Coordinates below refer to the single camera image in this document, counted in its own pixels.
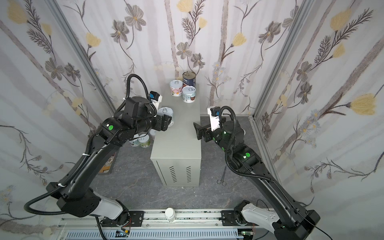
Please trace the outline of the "white lid can front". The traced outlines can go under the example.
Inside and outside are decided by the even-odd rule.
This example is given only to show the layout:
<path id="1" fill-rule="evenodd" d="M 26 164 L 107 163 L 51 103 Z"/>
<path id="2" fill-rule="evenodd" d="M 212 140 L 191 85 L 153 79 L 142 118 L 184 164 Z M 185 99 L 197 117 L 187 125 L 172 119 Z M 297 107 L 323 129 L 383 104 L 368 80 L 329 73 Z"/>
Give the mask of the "white lid can front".
<path id="1" fill-rule="evenodd" d="M 160 108 L 157 112 L 159 116 L 169 116 L 171 120 L 169 121 L 169 127 L 174 125 L 174 111 L 169 107 Z"/>

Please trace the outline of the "teal label can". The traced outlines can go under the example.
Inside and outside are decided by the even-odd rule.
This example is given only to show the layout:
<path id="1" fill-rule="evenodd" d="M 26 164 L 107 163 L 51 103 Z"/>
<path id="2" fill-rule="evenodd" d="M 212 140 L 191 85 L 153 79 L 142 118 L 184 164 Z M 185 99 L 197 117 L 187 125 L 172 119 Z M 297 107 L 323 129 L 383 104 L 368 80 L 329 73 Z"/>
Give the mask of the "teal label can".
<path id="1" fill-rule="evenodd" d="M 129 143 L 132 147 L 138 147 L 140 145 L 139 143 L 139 137 L 133 137 L 131 140 L 129 140 Z"/>
<path id="2" fill-rule="evenodd" d="M 185 86 L 182 89 L 182 97 L 185 103 L 193 103 L 196 99 L 196 88 L 193 86 Z"/>

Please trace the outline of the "pink label can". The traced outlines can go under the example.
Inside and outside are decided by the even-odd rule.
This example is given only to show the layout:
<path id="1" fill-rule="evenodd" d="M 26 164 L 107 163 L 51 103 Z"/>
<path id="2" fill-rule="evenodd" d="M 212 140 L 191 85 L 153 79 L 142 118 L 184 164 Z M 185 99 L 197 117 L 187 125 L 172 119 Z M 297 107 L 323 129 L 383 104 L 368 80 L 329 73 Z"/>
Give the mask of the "pink label can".
<path id="1" fill-rule="evenodd" d="M 183 82 L 180 80 L 173 80 L 170 82 L 171 95 L 173 97 L 181 97 L 183 89 Z"/>

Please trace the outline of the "dark blue tomato can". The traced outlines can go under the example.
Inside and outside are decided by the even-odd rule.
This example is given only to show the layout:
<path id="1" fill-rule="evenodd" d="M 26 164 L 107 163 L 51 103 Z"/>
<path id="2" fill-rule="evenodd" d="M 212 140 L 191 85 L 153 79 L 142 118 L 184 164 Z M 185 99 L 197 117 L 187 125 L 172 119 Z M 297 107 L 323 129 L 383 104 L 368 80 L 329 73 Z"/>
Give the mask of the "dark blue tomato can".
<path id="1" fill-rule="evenodd" d="M 186 86 L 196 86 L 196 73 L 191 71 L 186 71 L 183 73 L 183 87 Z"/>

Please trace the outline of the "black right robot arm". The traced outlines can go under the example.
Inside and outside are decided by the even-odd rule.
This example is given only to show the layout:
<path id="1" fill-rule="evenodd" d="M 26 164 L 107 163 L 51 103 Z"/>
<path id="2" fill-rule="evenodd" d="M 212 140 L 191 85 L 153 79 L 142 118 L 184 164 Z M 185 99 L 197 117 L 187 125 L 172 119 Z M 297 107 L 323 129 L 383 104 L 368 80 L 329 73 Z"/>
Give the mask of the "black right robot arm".
<path id="1" fill-rule="evenodd" d="M 229 106 L 209 107 L 210 124 L 194 123 L 198 140 L 213 141 L 225 153 L 228 170 L 247 178 L 272 205 L 268 211 L 249 201 L 238 204 L 231 217 L 222 220 L 233 225 L 260 226 L 273 233 L 278 240 L 305 240 L 320 221 L 319 214 L 307 210 L 279 184 L 265 166 L 262 158 L 245 144 L 244 130 Z"/>

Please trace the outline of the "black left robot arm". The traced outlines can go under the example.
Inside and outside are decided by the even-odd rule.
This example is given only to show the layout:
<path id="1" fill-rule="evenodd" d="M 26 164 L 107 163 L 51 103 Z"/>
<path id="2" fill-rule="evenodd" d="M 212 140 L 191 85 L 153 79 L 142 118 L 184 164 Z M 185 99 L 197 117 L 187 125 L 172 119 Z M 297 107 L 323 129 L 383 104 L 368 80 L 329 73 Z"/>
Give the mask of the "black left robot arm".
<path id="1" fill-rule="evenodd" d="M 161 100 L 159 93 L 148 91 L 140 76 L 130 74 L 123 103 L 90 136 L 79 161 L 59 182 L 49 183 L 47 193 L 28 201 L 24 210 L 41 216 L 69 214 L 117 219 L 124 206 L 97 195 L 90 185 L 107 160 L 126 142 L 133 141 L 135 135 L 150 129 L 168 129 L 172 118 L 157 114 Z"/>

